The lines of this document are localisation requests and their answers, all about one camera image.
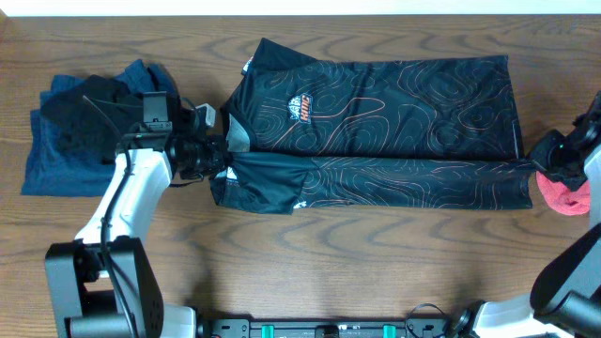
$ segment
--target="cable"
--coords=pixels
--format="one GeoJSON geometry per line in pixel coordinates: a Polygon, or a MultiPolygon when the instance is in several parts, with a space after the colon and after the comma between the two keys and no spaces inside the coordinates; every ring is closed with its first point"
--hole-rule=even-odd
{"type": "Polygon", "coordinates": [[[120,106],[120,107],[139,108],[139,109],[143,109],[144,108],[144,106],[141,106],[141,105],[133,105],[133,104],[110,102],[110,101],[107,101],[107,100],[100,100],[100,99],[94,99],[94,98],[88,98],[88,97],[86,97],[86,98],[88,100],[94,100],[96,102],[100,102],[100,103],[104,103],[104,104],[112,104],[112,105],[117,106],[117,107],[120,106]]]}
{"type": "MultiPolygon", "coordinates": [[[[109,116],[107,116],[102,111],[102,109],[99,108],[96,104],[94,104],[94,102],[92,102],[86,95],[83,95],[83,99],[84,99],[84,101],[89,103],[98,113],[100,113],[100,115],[104,119],[104,122],[106,122],[106,124],[111,128],[111,130],[113,130],[113,133],[117,137],[117,140],[121,140],[121,137],[122,137],[121,132],[116,127],[115,123],[111,120],[111,118],[109,118],[109,116]]],[[[111,217],[113,214],[113,209],[115,208],[116,201],[119,199],[119,195],[125,188],[125,185],[131,174],[130,152],[128,149],[123,149],[123,150],[125,152],[125,160],[126,160],[125,173],[123,174],[123,178],[119,182],[119,185],[116,187],[115,193],[113,194],[113,197],[111,198],[111,201],[109,202],[109,205],[106,208],[104,217],[100,221],[100,223],[101,223],[100,252],[102,254],[102,260],[104,260],[104,266],[106,267],[106,271],[109,274],[111,284],[113,284],[113,289],[115,290],[115,295],[116,295],[117,301],[121,305],[123,313],[125,314],[125,319],[128,323],[128,328],[130,329],[131,337],[138,338],[138,330],[133,321],[133,314],[130,311],[130,306],[128,305],[127,301],[125,300],[125,296],[123,294],[123,290],[121,289],[121,285],[119,284],[119,280],[116,278],[115,268],[113,267],[113,260],[111,258],[111,255],[109,253],[109,249],[107,246],[108,230],[110,227],[110,220],[111,220],[111,217]]]]}
{"type": "MultiPolygon", "coordinates": [[[[414,312],[416,312],[417,310],[423,309],[425,307],[432,307],[435,308],[437,310],[439,310],[439,312],[445,317],[448,318],[449,316],[447,316],[447,314],[444,313],[444,311],[442,311],[438,306],[432,304],[432,303],[423,303],[420,304],[416,307],[413,308],[413,310],[411,310],[411,312],[409,312],[409,314],[407,315],[407,321],[411,320],[411,315],[413,315],[414,312]]],[[[411,333],[411,335],[413,336],[413,338],[422,338],[419,337],[417,334],[415,334],[415,332],[413,331],[412,325],[407,325],[407,331],[409,333],[411,333]]]]}

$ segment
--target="green connector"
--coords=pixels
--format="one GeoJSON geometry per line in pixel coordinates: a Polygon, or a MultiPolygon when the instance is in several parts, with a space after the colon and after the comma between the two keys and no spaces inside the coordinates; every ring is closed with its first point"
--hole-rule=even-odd
{"type": "Polygon", "coordinates": [[[273,338],[275,329],[273,325],[264,325],[261,327],[261,338],[273,338]]]}
{"type": "Polygon", "coordinates": [[[396,338],[396,326],[384,325],[384,338],[396,338]]]}

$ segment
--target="logo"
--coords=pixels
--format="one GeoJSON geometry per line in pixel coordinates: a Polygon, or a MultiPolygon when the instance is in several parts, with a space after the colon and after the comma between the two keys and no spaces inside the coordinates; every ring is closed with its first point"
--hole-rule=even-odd
{"type": "Polygon", "coordinates": [[[309,94],[295,96],[288,103],[290,119],[299,120],[300,123],[311,123],[311,105],[313,98],[309,94]]]}
{"type": "Polygon", "coordinates": [[[246,73],[248,72],[248,68],[251,67],[252,62],[253,62],[253,57],[251,56],[251,58],[248,59],[248,61],[246,61],[246,65],[244,65],[244,67],[242,68],[242,75],[246,75],[246,73]]]}

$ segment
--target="red cloth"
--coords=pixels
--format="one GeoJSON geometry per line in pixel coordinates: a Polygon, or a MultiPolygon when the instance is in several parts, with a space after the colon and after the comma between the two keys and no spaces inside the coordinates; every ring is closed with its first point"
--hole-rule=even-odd
{"type": "Polygon", "coordinates": [[[536,172],[538,189],[547,204],[563,215],[582,215],[591,209],[591,185],[586,181],[576,192],[570,192],[563,183],[554,183],[543,174],[536,172]]]}

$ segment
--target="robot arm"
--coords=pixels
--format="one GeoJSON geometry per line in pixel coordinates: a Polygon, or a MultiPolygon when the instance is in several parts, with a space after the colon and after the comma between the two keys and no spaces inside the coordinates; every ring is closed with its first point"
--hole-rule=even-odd
{"type": "Polygon", "coordinates": [[[46,254],[59,337],[196,335],[192,308],[163,304],[143,242],[174,174],[202,179],[222,171],[227,161],[225,140],[206,135],[215,118],[208,105],[185,110],[178,98],[166,93],[146,93],[143,103],[144,121],[122,137],[115,174],[94,216],[73,242],[53,244],[46,254]],[[111,203],[108,256],[102,251],[100,233],[111,203]],[[115,290],[89,292],[85,288],[85,283],[111,273],[115,290]]]}
{"type": "MultiPolygon", "coordinates": [[[[162,192],[171,184],[171,165],[167,153],[152,148],[128,150],[131,156],[131,176],[119,196],[109,229],[109,241],[119,236],[139,238],[144,243],[152,222],[152,215],[159,204],[162,192]]],[[[116,157],[116,169],[111,184],[92,219],[77,234],[84,244],[100,243],[101,219],[125,176],[124,154],[116,157]]]]}

